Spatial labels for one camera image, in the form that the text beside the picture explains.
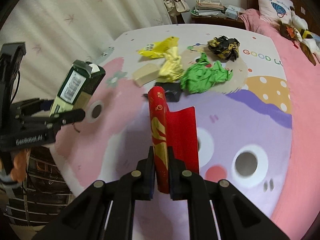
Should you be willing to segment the person's left hand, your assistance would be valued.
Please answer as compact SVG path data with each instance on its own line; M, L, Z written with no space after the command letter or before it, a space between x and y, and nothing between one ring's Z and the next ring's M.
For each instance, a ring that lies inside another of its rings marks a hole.
M27 166L31 149L1 152L1 183L14 186L22 183L27 176Z

